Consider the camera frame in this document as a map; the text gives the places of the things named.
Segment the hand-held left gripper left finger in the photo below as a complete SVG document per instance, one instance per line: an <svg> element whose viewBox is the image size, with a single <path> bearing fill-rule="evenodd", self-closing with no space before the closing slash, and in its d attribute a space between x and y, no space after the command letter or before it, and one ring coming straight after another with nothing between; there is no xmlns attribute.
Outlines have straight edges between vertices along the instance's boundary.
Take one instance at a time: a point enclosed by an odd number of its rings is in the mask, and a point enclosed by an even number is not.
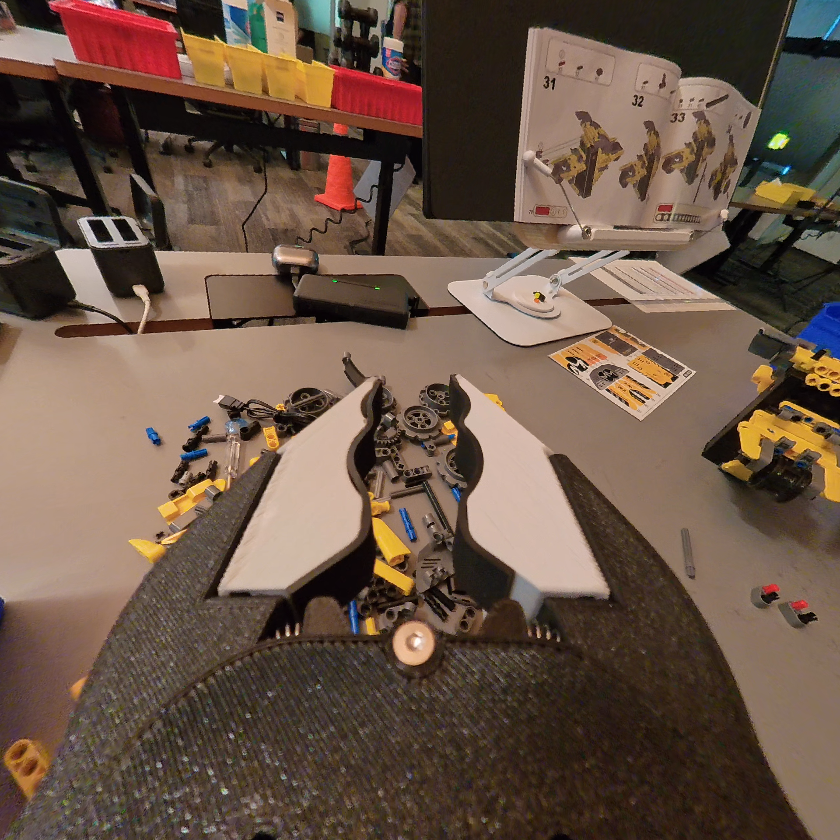
<svg viewBox="0 0 840 840"><path fill-rule="evenodd" d="M272 597L305 608L342 606L369 583L375 545L364 477L374 459L382 380L370 377L225 493L217 519L236 514L217 584L221 603Z"/></svg>

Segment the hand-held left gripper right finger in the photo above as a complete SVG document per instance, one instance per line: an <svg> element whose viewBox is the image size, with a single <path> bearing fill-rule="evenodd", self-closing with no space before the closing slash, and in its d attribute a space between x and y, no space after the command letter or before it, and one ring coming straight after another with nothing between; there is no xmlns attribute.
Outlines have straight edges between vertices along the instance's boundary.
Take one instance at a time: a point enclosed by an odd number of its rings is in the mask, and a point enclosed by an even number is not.
<svg viewBox="0 0 840 840"><path fill-rule="evenodd" d="M458 587L486 612L514 601L528 621L555 598L608 602L608 577L566 491L571 462L463 375L450 376L449 396L466 483L453 548Z"/></svg>

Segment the pile of toy building parts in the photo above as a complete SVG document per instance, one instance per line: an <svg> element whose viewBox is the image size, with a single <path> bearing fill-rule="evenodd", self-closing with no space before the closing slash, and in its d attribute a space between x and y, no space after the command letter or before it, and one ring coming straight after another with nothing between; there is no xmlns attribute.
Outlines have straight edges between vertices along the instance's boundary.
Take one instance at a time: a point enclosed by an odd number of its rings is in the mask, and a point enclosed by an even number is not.
<svg viewBox="0 0 840 840"><path fill-rule="evenodd" d="M456 431L448 419L448 386L433 383L419 403L396 411L386 386L381 389L382 419L372 437L380 476L401 481L383 498L365 492L371 536L361 545L374 560L356 563L340 557L290 593L266 594L221 585L238 569L234 554L246 526L265 499L271 478L280 477L284 448L263 448L237 478L195 481L172 496L160 511L170 526L159 542L134 540L138 551L161 566L142 583L120 617L133 634L148 634L162 647L233 650L247 634L260 638L299 635L312 600L332 598L343 609L348 630L362 635L393 634L401 642L432 637L468 637L480 631L484 615L476 600L456 584L450 549L454 532L432 487L439 475L458 500L465 487L455 457ZM266 622L259 625L259 619Z"/></svg>

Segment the yellow black sticker sheet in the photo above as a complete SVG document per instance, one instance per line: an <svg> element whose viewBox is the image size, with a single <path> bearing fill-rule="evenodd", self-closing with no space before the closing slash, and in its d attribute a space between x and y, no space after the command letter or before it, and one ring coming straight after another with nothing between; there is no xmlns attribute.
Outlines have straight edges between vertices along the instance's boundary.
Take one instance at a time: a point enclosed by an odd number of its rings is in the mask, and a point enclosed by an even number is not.
<svg viewBox="0 0 840 840"><path fill-rule="evenodd" d="M643 420L696 372L612 326L549 356L610 403Z"/></svg>

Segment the white book stand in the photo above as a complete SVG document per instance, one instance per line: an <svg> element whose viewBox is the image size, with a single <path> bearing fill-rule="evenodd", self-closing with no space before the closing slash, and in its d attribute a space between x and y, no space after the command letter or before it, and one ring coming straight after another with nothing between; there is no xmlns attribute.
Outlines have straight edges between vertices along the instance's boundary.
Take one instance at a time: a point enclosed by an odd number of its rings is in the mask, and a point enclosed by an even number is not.
<svg viewBox="0 0 840 840"><path fill-rule="evenodd" d="M531 347L592 333L610 325L591 304L564 290L635 250L674 250L700 236L699 227L616 227L603 224L515 223L527 245L520 254L479 280L454 281L449 293L508 343ZM562 251L593 255L550 277L527 274Z"/></svg>

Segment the black flat electronic device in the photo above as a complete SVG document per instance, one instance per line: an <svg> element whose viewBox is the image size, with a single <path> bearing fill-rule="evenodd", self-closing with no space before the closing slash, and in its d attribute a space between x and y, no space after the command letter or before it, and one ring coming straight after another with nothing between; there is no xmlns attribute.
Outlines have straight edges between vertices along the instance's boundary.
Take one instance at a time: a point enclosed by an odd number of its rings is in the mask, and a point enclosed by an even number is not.
<svg viewBox="0 0 840 840"><path fill-rule="evenodd" d="M405 329L421 296L399 275L313 275L299 279L292 303L299 317Z"/></svg>

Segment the yellow black toy vehicle model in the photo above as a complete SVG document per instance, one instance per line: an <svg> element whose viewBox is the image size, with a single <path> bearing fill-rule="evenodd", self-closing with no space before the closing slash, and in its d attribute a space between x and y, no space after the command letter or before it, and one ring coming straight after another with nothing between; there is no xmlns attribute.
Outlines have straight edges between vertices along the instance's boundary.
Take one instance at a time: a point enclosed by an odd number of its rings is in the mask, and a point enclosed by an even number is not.
<svg viewBox="0 0 840 840"><path fill-rule="evenodd" d="M757 397L703 448L703 458L778 502L839 502L839 360L821 344L760 330Z"/></svg>

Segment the small grey case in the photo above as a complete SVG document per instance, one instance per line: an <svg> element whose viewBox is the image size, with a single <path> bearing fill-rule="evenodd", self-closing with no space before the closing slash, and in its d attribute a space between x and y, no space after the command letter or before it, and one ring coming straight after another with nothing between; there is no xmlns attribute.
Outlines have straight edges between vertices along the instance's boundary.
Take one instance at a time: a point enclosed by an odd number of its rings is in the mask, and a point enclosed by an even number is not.
<svg viewBox="0 0 840 840"><path fill-rule="evenodd" d="M301 276L319 271L319 254L299 245L278 245L271 254L272 265L279 275Z"/></svg>

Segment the printed paper sheet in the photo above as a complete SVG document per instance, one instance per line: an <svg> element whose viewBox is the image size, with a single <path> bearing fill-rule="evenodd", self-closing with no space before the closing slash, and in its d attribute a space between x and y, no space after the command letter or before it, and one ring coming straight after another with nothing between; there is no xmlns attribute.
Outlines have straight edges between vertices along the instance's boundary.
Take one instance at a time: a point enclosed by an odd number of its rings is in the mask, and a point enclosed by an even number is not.
<svg viewBox="0 0 840 840"><path fill-rule="evenodd" d="M715 312L735 309L708 290L652 259L618 259L592 272L642 312Z"/></svg>

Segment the black charger box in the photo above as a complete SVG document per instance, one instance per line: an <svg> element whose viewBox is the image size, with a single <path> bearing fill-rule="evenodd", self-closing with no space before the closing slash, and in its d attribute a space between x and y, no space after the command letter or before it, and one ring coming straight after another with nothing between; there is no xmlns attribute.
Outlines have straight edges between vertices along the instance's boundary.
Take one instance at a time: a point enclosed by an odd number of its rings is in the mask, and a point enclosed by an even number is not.
<svg viewBox="0 0 840 840"><path fill-rule="evenodd" d="M77 224L114 297L134 297L133 287L138 285L150 294L164 291L154 247L134 219L89 216L79 218Z"/></svg>
<svg viewBox="0 0 840 840"><path fill-rule="evenodd" d="M77 297L56 248L30 238L1 235L1 311L44 319Z"/></svg>

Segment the orange traffic cone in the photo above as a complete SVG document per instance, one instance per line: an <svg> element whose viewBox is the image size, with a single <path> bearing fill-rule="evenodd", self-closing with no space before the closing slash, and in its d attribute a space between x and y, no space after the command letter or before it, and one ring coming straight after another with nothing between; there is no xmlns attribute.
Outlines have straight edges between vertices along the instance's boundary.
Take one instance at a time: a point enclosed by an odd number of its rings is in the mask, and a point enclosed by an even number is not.
<svg viewBox="0 0 840 840"><path fill-rule="evenodd" d="M352 212L361 207L354 194L351 159L340 154L331 154L324 192L315 195L314 201L339 212Z"/></svg>

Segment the yellow plastic bin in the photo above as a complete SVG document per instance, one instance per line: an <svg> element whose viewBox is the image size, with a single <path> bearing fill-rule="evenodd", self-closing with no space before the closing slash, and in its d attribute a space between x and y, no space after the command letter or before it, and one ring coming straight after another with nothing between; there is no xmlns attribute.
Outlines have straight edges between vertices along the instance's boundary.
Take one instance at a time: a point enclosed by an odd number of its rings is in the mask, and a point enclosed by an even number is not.
<svg viewBox="0 0 840 840"><path fill-rule="evenodd" d="M226 86L226 45L217 37L204 38L182 29L182 42L192 63L197 83L216 88Z"/></svg>
<svg viewBox="0 0 840 840"><path fill-rule="evenodd" d="M332 107L334 69L318 61L297 61L296 98L318 108Z"/></svg>
<svg viewBox="0 0 840 840"><path fill-rule="evenodd" d="M815 191L808 186L797 185L791 182L782 183L778 179L765 181L758 184L753 191L755 197L775 203L793 206L798 202L810 202Z"/></svg>
<svg viewBox="0 0 840 840"><path fill-rule="evenodd" d="M234 89L261 95L264 93L266 54L252 45L226 45L225 59Z"/></svg>
<svg viewBox="0 0 840 840"><path fill-rule="evenodd" d="M272 98L294 102L303 62L287 55L261 55L262 91Z"/></svg>

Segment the long wooden table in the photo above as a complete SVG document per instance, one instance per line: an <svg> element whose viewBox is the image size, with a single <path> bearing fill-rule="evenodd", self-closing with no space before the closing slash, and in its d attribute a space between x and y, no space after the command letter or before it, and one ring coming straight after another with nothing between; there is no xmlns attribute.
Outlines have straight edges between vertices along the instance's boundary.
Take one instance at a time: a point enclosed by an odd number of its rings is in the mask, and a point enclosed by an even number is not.
<svg viewBox="0 0 840 840"><path fill-rule="evenodd" d="M157 77L75 59L55 58L54 63L63 78L110 86L133 170L151 186L154 179L141 138L142 129L191 135L205 140L241 140L246 144L267 148L311 151L379 161L381 171L375 195L376 217L371 247L374 255L385 254L394 170L405 160L409 138L422 136L423 130L420 125L315 107L301 101L271 98L230 87L205 86L189 78L176 80ZM186 111L185 101L310 119L321 123L340 123L361 129L363 138L357 140L349 136L302 132L279 125L228 119L213 114L194 114Z"/></svg>

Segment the red plastic bin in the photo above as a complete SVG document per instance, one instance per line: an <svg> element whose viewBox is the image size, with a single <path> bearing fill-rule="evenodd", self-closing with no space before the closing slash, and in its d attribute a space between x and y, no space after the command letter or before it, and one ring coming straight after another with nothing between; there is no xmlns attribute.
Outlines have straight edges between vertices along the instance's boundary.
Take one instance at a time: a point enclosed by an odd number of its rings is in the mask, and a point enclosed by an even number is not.
<svg viewBox="0 0 840 840"><path fill-rule="evenodd" d="M49 2L80 62L180 80L172 24L90 2Z"/></svg>
<svg viewBox="0 0 840 840"><path fill-rule="evenodd" d="M423 90L418 85L335 67L332 108L391 122L422 125Z"/></svg>

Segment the black upright panel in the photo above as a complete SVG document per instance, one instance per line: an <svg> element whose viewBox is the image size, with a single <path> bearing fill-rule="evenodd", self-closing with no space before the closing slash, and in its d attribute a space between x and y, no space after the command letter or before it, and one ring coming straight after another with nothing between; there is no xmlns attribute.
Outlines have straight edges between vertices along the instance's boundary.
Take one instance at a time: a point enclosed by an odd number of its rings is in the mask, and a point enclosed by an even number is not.
<svg viewBox="0 0 840 840"><path fill-rule="evenodd" d="M761 104L789 1L423 2L423 212L510 222L528 31L666 58Z"/></svg>

